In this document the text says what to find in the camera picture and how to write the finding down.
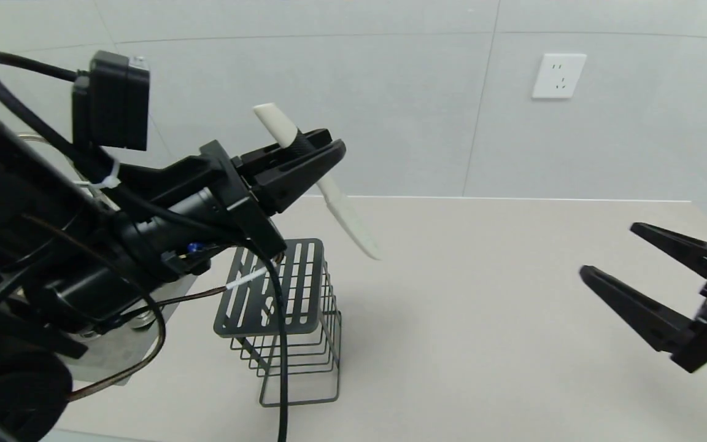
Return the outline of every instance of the wire rack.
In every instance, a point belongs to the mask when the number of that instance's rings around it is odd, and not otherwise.
[[[323,257],[323,244],[317,239],[286,243],[285,259],[278,272],[286,300],[289,404],[332,402],[339,397],[342,314]],[[228,280],[260,266],[249,251],[239,248]],[[226,291],[214,321],[214,331],[231,338],[230,348],[263,378],[259,397],[263,406],[279,405],[279,382],[269,381],[280,374],[283,357],[274,309],[274,291],[264,275]]]

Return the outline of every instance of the slotted metal plate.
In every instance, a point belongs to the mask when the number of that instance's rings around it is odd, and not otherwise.
[[[322,288],[323,244],[317,239],[288,240],[280,263],[280,286],[288,334],[312,333],[318,327]],[[228,280],[249,274],[263,264],[247,249],[236,249]],[[214,332],[224,338],[277,334],[274,288],[268,275],[222,295]]]

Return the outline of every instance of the zip tie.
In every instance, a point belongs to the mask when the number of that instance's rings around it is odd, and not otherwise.
[[[113,158],[113,167],[110,168],[110,175],[106,176],[101,182],[91,182],[89,187],[99,189],[114,188],[120,185],[122,182],[118,179],[118,166],[120,166],[118,159]]]

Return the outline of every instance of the white wall socket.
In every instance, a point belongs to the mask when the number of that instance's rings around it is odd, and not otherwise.
[[[586,58],[584,53],[545,53],[532,97],[571,98]]]

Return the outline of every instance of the table surface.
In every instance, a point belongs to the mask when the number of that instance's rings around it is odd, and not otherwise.
[[[288,439],[707,440],[707,366],[653,352],[578,277],[593,264],[692,316],[702,280],[628,232],[707,240],[684,202],[356,198],[368,260],[320,198],[275,218],[320,238],[345,318],[336,403],[290,411]],[[233,251],[191,292],[221,285]],[[165,442],[274,440],[277,409],[212,331],[218,297],[180,305],[162,354],[124,387],[71,403],[57,428]]]

